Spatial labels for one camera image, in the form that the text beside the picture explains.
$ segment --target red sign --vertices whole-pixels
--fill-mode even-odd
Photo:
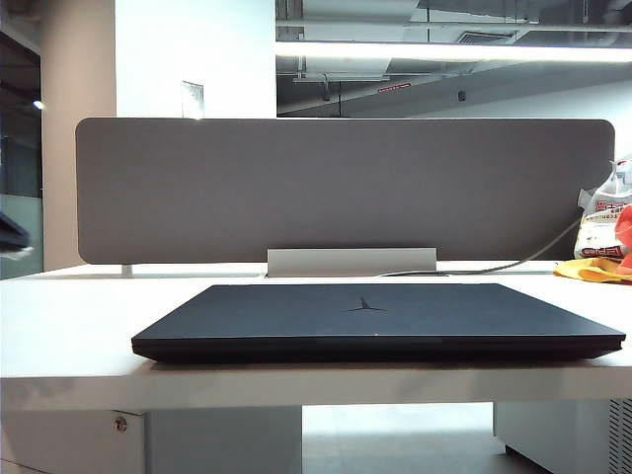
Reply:
[[[405,82],[404,84],[394,84],[392,86],[380,87],[377,92],[391,92],[396,91],[397,89],[404,89],[406,87],[411,87],[411,83]]]

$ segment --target plastic bag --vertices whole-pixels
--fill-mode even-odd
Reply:
[[[597,188],[584,209],[575,243],[576,259],[622,260],[630,253],[630,248],[614,234],[616,221],[627,204],[632,204],[632,155],[612,163],[610,177]]]

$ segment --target black object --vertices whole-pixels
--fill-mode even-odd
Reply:
[[[573,359],[625,335],[499,284],[217,285],[134,336],[174,362]]]
[[[29,232],[0,212],[0,252],[18,252],[29,247]]]

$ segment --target gray desk divider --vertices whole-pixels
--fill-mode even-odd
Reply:
[[[518,259],[579,215],[613,141],[593,119],[88,118],[79,251],[93,264],[265,262],[270,248]],[[574,237],[547,257],[572,258]]]

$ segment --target laptop logo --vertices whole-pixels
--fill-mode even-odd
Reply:
[[[359,308],[348,309],[347,311],[363,311],[365,309],[373,310],[373,311],[386,311],[382,308],[373,308],[370,304],[366,302],[364,298],[359,299]]]

